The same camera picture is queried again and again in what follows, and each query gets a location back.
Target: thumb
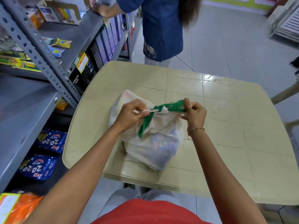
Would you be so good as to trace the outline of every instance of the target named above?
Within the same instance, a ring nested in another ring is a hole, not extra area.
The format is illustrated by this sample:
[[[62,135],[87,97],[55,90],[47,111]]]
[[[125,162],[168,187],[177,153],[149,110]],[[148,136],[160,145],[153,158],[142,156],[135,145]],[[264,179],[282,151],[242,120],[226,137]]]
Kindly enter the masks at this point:
[[[146,111],[146,112],[139,112],[138,114],[136,114],[137,118],[141,119],[143,117],[149,116],[150,112]]]
[[[189,112],[192,109],[192,105],[189,101],[189,98],[184,99],[184,108],[186,109],[187,112]]]

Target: beige table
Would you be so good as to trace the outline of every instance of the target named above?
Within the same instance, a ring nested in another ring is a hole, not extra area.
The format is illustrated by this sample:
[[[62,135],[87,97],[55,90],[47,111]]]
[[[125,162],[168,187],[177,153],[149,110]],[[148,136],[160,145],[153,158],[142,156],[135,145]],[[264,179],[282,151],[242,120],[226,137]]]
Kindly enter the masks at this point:
[[[63,151],[71,168],[108,128],[109,109],[124,90],[155,105],[188,97],[207,109],[206,132],[227,167],[257,203],[299,204],[299,172],[287,132],[257,84],[121,61],[108,62],[85,91]],[[118,142],[103,177],[170,191],[210,196],[192,141],[162,171],[125,159]]]

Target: gold bracelet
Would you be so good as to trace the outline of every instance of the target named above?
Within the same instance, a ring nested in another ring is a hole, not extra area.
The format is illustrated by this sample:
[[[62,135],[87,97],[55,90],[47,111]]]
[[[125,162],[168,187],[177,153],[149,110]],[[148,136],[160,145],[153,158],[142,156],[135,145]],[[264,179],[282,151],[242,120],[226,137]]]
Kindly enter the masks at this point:
[[[191,129],[190,131],[192,131],[192,130],[197,130],[197,129],[203,129],[203,130],[205,131],[205,128],[204,128],[204,127],[196,127],[196,128]]]

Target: white pants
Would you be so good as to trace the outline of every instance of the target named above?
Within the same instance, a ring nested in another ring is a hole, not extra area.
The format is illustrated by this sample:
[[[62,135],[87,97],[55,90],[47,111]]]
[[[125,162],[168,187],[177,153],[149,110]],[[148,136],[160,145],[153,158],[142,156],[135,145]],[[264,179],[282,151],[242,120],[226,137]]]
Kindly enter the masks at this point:
[[[104,205],[101,212],[99,213],[98,218],[112,211],[114,208],[125,203],[126,201],[131,199],[136,199],[136,198],[140,198],[148,201],[164,200],[182,207],[181,203],[169,191],[162,190],[162,189],[152,189],[147,193],[144,193],[141,197],[138,197],[137,190],[127,187],[115,191],[110,196],[109,200]]]
[[[154,60],[144,56],[144,64],[154,65],[154,66],[158,66],[158,67],[168,67],[170,64],[170,60],[171,60],[171,58],[168,60],[164,60],[162,62],[158,62],[158,61],[154,61]]]

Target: woman in blue tunic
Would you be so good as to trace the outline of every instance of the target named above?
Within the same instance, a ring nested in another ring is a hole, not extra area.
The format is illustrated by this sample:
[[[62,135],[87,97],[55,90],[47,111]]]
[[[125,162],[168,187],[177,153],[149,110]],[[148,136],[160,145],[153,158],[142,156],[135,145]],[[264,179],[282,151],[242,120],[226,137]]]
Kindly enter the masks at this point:
[[[93,10],[104,18],[129,13],[140,6],[143,13],[144,63],[168,67],[183,51],[183,28],[197,21],[201,0],[116,0],[112,7]]]

